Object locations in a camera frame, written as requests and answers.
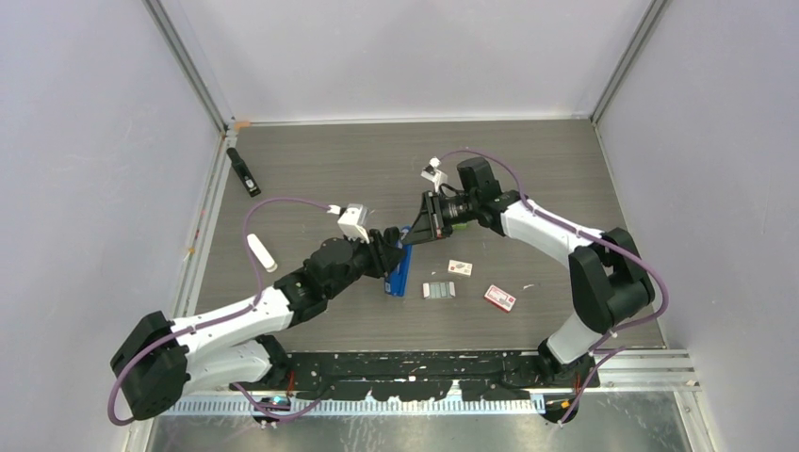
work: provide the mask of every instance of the wooden tabletop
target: wooden tabletop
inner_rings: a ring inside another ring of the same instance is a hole
[[[254,199],[231,171],[224,191],[198,301],[202,313],[250,297],[255,278],[241,239],[254,202],[273,196],[325,203],[361,203],[367,227],[411,224],[419,176],[434,155],[469,147],[504,159],[528,194],[550,211],[584,226],[624,227],[611,179],[588,121],[417,122],[259,126],[238,138],[262,193]],[[455,186],[454,156],[442,169]],[[504,190],[515,188],[494,165]],[[326,238],[340,236],[333,216],[300,204],[271,204],[253,218],[278,263],[270,284],[302,265]],[[474,265],[469,278],[447,273],[449,259]],[[455,281],[456,298],[422,299],[423,283]],[[517,297],[506,314],[482,296],[494,284]],[[387,296],[383,280],[363,278],[330,302],[326,313],[277,333],[286,350],[440,350],[535,348],[573,311],[568,270],[521,242],[469,224],[453,237],[415,246],[404,299]],[[655,324],[624,331],[609,345],[660,347]]]

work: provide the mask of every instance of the blue object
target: blue object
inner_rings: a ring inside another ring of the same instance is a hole
[[[403,248],[402,239],[411,231],[410,226],[402,228],[402,236],[397,242],[397,246]],[[385,278],[385,293],[392,297],[405,297],[405,285],[408,283],[408,271],[411,269],[411,251],[413,245],[405,245],[405,257],[399,263],[397,268],[394,269]]]

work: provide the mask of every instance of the wood grain surface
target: wood grain surface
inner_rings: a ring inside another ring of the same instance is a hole
[[[254,293],[241,238],[242,219],[254,202],[273,196],[356,202],[372,210],[369,228],[401,227],[414,221],[420,195],[431,187],[419,176],[426,162],[463,147],[504,159],[528,194],[561,216],[602,230],[624,226],[588,121],[260,126],[243,129],[236,147],[262,194],[251,199],[231,171],[198,313]],[[455,186],[461,159],[454,156],[442,167]],[[514,188],[499,166],[494,171],[503,189]],[[340,236],[333,216],[300,204],[265,206],[250,231],[279,265],[264,272],[266,284],[300,267],[322,240]],[[472,276],[448,274],[449,259],[474,264]],[[455,299],[422,299],[423,283],[441,281],[455,281]],[[509,314],[482,298],[490,284],[517,297]],[[528,245],[470,224],[447,240],[414,248],[404,299],[385,295],[382,280],[363,278],[323,315],[276,335],[294,351],[535,348],[571,312],[565,268]],[[660,347],[662,340],[653,323],[624,331],[609,344]]]

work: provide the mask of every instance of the red and white box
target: red and white box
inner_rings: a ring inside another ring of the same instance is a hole
[[[509,313],[516,303],[516,297],[493,284],[488,288],[488,291],[485,292],[483,297],[506,313]]]

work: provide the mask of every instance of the white tube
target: white tube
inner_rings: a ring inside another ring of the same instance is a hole
[[[274,259],[272,259],[271,254],[269,254],[269,251],[267,251],[267,247],[265,247],[264,244],[258,240],[257,235],[247,235],[247,243],[250,245],[250,250],[253,250],[255,257],[258,258],[258,261],[269,273],[277,269],[277,263],[274,262]]]

